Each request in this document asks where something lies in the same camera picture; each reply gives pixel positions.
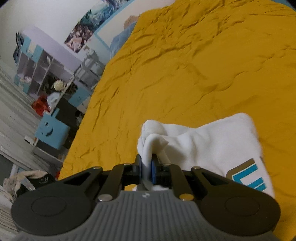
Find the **white Nevada sweatshirt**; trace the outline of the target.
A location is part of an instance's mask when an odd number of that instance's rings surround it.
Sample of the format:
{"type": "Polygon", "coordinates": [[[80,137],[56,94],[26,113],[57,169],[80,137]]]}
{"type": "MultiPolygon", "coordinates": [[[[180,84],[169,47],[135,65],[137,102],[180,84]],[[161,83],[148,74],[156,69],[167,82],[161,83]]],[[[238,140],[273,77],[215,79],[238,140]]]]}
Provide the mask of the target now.
{"type": "Polygon", "coordinates": [[[165,189],[150,177],[155,154],[162,164],[175,164],[185,171],[198,166],[275,196],[255,125],[245,113],[198,128],[148,120],[142,125],[137,151],[142,159],[142,186],[147,190],[165,189]]]}

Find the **clothes pile on floor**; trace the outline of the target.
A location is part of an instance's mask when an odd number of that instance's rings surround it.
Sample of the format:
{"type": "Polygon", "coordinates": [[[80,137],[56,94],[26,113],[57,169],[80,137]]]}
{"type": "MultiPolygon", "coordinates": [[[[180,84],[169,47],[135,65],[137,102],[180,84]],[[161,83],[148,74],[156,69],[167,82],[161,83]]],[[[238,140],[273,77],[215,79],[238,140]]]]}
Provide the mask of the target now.
{"type": "Polygon", "coordinates": [[[45,171],[23,171],[10,178],[4,178],[1,193],[13,203],[21,195],[55,181],[55,177],[45,171]]]}

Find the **dark desk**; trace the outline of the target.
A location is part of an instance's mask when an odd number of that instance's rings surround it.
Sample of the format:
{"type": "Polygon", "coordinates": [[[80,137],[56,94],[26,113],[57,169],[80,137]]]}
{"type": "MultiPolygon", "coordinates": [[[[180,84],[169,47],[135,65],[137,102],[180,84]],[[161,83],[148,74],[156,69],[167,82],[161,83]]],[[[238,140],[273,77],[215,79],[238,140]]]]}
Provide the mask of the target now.
{"type": "Polygon", "coordinates": [[[63,164],[84,117],[91,95],[91,90],[85,88],[82,84],[77,85],[75,80],[71,80],[61,93],[55,92],[47,98],[52,102],[52,107],[49,113],[45,112],[44,114],[52,114],[55,108],[59,108],[60,111],[56,118],[68,125],[70,132],[65,147],[60,150],[54,149],[37,139],[33,148],[34,154],[56,166],[63,164]]]}

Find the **blue smiley face chair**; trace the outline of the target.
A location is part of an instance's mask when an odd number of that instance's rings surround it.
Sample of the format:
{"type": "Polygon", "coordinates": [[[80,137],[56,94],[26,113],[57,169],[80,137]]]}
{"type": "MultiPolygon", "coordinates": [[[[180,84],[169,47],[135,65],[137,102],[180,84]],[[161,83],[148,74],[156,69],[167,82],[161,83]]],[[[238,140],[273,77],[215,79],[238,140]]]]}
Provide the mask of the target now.
{"type": "Polygon", "coordinates": [[[38,140],[57,150],[65,147],[70,132],[70,127],[56,118],[59,111],[55,108],[52,114],[44,114],[35,132],[38,140]]]}

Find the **grey metal chair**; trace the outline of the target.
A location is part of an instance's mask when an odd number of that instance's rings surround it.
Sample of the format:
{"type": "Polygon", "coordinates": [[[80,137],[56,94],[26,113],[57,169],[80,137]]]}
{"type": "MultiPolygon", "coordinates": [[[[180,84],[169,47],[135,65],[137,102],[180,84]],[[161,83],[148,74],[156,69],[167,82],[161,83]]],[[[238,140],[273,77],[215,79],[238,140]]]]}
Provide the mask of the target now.
{"type": "Polygon", "coordinates": [[[90,51],[74,72],[75,81],[93,91],[102,77],[105,65],[100,61],[95,51],[90,51]]]}

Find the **red bag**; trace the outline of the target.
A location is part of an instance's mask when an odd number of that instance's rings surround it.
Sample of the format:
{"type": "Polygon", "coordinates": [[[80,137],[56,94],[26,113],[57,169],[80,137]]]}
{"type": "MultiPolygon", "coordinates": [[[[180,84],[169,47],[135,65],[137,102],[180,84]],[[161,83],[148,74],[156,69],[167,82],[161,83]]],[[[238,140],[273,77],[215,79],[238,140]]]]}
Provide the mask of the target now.
{"type": "Polygon", "coordinates": [[[44,112],[50,112],[50,108],[47,102],[47,97],[42,95],[31,105],[32,109],[41,117],[43,117],[44,112]]]}

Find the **round cream lamp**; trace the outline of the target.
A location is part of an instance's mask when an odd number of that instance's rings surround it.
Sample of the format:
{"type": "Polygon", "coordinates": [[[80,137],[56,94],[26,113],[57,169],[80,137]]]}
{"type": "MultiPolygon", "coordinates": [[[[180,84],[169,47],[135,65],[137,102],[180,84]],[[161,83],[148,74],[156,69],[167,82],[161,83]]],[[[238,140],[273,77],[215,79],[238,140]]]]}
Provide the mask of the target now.
{"type": "Polygon", "coordinates": [[[62,80],[56,80],[53,84],[53,88],[56,90],[56,91],[62,91],[64,90],[65,88],[65,85],[64,85],[64,82],[62,80]]]}

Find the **mustard yellow bed quilt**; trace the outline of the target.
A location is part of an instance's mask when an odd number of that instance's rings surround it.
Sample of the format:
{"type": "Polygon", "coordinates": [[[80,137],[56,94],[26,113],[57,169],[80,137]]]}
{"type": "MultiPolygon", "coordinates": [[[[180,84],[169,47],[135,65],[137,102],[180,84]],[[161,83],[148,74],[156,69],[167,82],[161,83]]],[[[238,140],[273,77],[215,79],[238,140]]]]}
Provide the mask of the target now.
{"type": "Polygon", "coordinates": [[[60,179],[132,161],[147,120],[198,128],[248,114],[295,237],[295,11],[274,1],[175,1],[147,11],[107,64],[60,179]]]}

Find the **blue pillow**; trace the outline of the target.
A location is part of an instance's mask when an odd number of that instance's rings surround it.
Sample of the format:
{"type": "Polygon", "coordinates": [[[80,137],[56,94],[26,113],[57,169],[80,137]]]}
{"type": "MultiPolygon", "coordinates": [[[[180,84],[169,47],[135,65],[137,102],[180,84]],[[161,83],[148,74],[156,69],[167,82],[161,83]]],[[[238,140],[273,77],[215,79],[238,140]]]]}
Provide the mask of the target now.
{"type": "Polygon", "coordinates": [[[120,34],[115,36],[110,44],[110,57],[113,58],[116,53],[122,48],[125,42],[128,40],[130,35],[135,28],[136,22],[131,23],[126,27],[120,34]]]}

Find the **white blue shelf unit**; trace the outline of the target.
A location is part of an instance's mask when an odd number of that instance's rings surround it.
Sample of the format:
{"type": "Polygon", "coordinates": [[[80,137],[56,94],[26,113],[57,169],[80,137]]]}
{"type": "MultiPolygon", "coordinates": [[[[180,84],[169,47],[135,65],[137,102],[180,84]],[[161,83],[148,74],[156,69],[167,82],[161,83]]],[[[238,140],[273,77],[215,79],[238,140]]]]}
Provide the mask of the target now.
{"type": "Polygon", "coordinates": [[[18,56],[14,83],[34,99],[45,94],[43,87],[48,77],[67,83],[81,64],[74,54],[35,26],[17,33],[16,39],[18,56]]]}

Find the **white blue headboard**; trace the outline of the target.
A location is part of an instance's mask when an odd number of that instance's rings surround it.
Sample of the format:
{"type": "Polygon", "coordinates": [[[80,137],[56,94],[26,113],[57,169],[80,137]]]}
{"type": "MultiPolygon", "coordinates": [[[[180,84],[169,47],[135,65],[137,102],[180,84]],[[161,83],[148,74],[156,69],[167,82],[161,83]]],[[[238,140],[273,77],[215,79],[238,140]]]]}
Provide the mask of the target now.
{"type": "Polygon", "coordinates": [[[173,4],[174,0],[133,0],[122,5],[113,13],[94,33],[95,38],[107,49],[112,39],[124,30],[124,23],[130,16],[139,16],[142,13],[160,9],[173,4]]]}

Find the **anime wall poster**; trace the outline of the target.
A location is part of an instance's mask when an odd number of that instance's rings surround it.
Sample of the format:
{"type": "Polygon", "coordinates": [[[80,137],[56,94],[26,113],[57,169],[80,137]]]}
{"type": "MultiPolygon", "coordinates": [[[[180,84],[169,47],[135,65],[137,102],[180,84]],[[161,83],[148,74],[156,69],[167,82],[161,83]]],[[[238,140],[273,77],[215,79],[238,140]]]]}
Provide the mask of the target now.
{"type": "Polygon", "coordinates": [[[126,2],[96,1],[71,30],[64,45],[74,53],[79,53],[91,38],[96,39],[95,31],[126,2]]]}

